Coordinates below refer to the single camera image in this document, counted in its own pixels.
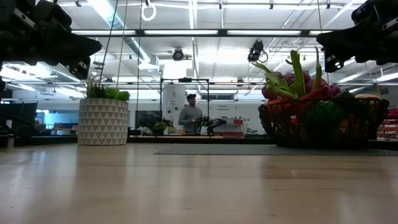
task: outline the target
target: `gray shirt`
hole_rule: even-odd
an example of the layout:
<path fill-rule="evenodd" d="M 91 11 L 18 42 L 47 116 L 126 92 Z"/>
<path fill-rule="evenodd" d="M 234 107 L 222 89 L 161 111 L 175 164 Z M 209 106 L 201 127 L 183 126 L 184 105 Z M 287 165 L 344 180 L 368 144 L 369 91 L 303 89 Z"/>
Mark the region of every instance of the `gray shirt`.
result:
<path fill-rule="evenodd" d="M 191 123 L 191 120 L 196 120 L 203 116 L 201 109 L 196 106 L 186 106 L 182 108 L 180 117 L 178 118 L 178 124 L 183 125 L 186 133 L 194 133 L 195 132 L 195 124 Z"/>

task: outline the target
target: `white planter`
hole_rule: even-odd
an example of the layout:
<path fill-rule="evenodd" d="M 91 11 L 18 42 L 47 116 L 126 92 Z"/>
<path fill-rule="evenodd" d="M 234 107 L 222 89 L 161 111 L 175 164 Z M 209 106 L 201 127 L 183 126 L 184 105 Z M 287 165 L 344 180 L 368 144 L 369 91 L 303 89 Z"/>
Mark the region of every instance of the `white planter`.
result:
<path fill-rule="evenodd" d="M 106 98 L 80 100 L 78 143 L 123 145 L 127 141 L 128 103 Z"/>

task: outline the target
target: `fruit basket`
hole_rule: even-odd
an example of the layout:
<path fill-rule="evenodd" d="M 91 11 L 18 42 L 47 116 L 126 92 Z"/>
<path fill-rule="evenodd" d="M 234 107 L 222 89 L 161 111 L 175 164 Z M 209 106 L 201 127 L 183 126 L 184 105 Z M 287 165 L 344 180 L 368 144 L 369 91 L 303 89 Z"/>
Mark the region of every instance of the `fruit basket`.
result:
<path fill-rule="evenodd" d="M 259 107 L 266 133 L 284 147 L 364 147 L 376 139 L 389 102 L 339 97 L 289 100 Z"/>

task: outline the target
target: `floor mat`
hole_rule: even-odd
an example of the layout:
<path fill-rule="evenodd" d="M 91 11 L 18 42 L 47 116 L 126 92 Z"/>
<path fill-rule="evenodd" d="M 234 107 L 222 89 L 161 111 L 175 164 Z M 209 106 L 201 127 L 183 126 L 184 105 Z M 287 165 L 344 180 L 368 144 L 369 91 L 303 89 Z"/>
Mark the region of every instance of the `floor mat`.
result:
<path fill-rule="evenodd" d="M 237 155 L 237 156 L 398 156 L 398 151 L 379 149 L 294 149 L 275 145 L 239 145 L 205 147 L 180 146 L 155 152 L 157 155 Z"/>

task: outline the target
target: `dark hair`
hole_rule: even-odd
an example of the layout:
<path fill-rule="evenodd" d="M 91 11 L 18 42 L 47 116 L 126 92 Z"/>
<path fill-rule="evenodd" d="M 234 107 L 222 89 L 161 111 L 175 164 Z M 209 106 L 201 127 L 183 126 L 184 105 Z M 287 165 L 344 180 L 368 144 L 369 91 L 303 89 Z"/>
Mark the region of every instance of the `dark hair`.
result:
<path fill-rule="evenodd" d="M 189 94 L 189 95 L 187 96 L 187 100 L 195 99 L 196 97 L 197 97 L 196 94 Z"/>

